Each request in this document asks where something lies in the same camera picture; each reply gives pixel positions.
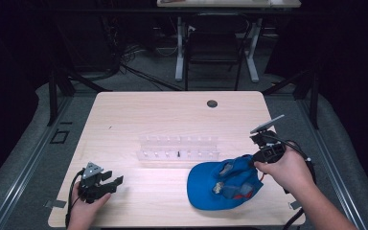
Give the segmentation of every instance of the clear plastic container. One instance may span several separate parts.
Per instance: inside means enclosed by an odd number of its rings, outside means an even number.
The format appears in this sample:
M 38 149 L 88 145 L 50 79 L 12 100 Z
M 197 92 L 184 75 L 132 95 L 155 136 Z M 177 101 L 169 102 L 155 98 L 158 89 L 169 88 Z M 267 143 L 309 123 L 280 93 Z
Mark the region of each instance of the clear plastic container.
M 218 137 L 140 136 L 141 161 L 218 161 Z

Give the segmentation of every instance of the gray floor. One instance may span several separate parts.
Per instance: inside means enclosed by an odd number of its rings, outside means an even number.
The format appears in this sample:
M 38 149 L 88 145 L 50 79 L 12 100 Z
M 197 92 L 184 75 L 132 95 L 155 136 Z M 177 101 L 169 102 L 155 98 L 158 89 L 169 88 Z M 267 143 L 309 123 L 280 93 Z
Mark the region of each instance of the gray floor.
M 244 65 L 239 90 L 262 91 L 282 78 L 264 75 L 265 64 L 275 40 L 262 38 L 255 54 L 259 83 L 252 83 Z M 159 53 L 139 51 L 128 66 L 157 76 L 159 79 L 183 87 L 183 82 L 174 80 L 175 57 Z M 190 71 L 191 90 L 232 90 L 234 78 L 226 68 L 196 68 Z M 148 80 L 124 71 L 117 75 L 95 81 L 114 91 L 169 91 L 164 86 L 156 87 Z M 0 229 L 51 229 L 47 219 L 50 208 L 44 207 L 48 200 L 57 197 L 62 179 L 77 146 L 83 126 L 88 117 L 95 93 L 78 82 L 73 82 L 77 93 L 72 98 L 58 94 L 60 110 L 55 124 L 49 121 L 48 85 L 36 92 L 39 107 L 33 121 L 12 151 L 0 171 Z M 333 108 L 322 97 L 318 106 L 319 129 L 312 128 L 307 119 L 307 101 L 295 101 L 289 85 L 265 100 L 272 117 L 285 114 L 276 130 L 284 139 L 295 140 L 315 163 L 318 187 L 360 229 L 368 229 L 368 180 L 357 162 L 349 136 L 334 114 Z M 50 144 L 57 130 L 66 130 L 69 135 L 64 144 Z M 279 226 L 260 226 L 262 229 L 281 229 Z M 301 229 L 313 229 L 309 220 Z

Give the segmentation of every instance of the round hole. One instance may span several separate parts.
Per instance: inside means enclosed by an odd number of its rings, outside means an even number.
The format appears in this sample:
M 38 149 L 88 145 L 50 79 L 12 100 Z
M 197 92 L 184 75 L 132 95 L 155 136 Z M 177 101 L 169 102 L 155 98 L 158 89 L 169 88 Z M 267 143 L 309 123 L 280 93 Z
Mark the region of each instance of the round hole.
M 207 102 L 207 105 L 208 105 L 208 107 L 217 107 L 218 103 L 217 103 L 217 101 L 210 100 L 210 101 Z

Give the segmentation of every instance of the cable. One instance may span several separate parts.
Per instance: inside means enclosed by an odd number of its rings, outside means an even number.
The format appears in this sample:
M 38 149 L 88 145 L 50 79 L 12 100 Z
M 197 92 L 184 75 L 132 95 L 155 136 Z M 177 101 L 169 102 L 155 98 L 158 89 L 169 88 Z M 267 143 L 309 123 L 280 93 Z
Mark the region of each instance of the cable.
M 313 168 L 313 164 L 311 162 L 311 159 L 309 157 L 307 157 L 307 155 L 301 150 L 301 147 L 296 142 L 290 141 L 290 140 L 285 141 L 285 140 L 282 140 L 278 137 L 268 136 L 268 135 L 264 135 L 264 134 L 262 134 L 262 136 L 265 137 L 265 138 L 271 138 L 273 140 L 276 140 L 276 141 L 292 148 L 293 150 L 297 151 L 303 157 L 304 161 L 306 162 L 306 165 L 310 170 L 312 180 L 313 180 L 314 184 L 316 184 L 316 175 L 315 175 L 315 170 Z M 301 208 L 300 210 L 298 210 L 298 212 L 291 219 L 288 220 L 288 222 L 284 225 L 283 229 L 284 230 L 289 229 L 289 227 L 292 225 L 292 223 L 294 223 L 296 220 L 298 220 L 303 214 L 304 214 L 304 209 Z
M 70 217 L 71 217 L 71 209 L 73 208 L 74 204 L 77 202 L 77 200 L 80 199 L 80 197 L 78 197 L 73 204 L 71 204 L 71 199 L 73 196 L 73 189 L 74 189 L 74 184 L 76 183 L 77 178 L 80 175 L 83 175 L 83 172 L 85 171 L 85 169 L 82 169 L 81 171 L 77 172 L 76 176 L 74 176 L 73 181 L 71 182 L 71 186 L 70 186 L 70 192 L 68 194 L 68 208 L 67 208 L 67 215 L 65 215 L 65 228 L 68 228 L 68 224 L 70 223 Z
M 182 91 L 182 89 L 179 88 L 179 86 L 177 86 L 177 85 L 172 85 L 169 82 L 166 82 L 164 80 L 160 80 L 160 79 L 158 79 L 155 76 L 152 76 L 150 74 L 146 74 L 146 73 L 143 73 L 141 71 L 135 70 L 135 69 L 133 69 L 133 68 L 131 68 L 131 67 L 123 64 L 123 63 L 121 63 L 121 66 L 124 67 L 128 72 L 136 75 L 137 77 L 142 78 L 142 79 L 145 79 L 145 80 L 151 82 L 153 85 L 155 85 L 160 90 L 162 90 L 162 89 L 158 85 L 156 85 L 156 84 L 161 84 L 161 85 L 163 85 L 165 87 L 168 87 L 168 88 L 170 88 L 170 89 L 172 89 L 174 91 Z

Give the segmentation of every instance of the tape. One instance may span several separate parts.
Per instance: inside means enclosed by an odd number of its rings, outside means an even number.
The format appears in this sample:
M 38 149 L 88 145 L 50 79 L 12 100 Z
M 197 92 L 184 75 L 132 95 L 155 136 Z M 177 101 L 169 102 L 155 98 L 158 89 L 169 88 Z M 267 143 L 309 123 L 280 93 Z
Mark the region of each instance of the tape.
M 44 204 L 44 207 L 46 208 L 64 208 L 65 204 L 67 202 L 63 201 L 63 200 L 47 200 L 46 203 Z

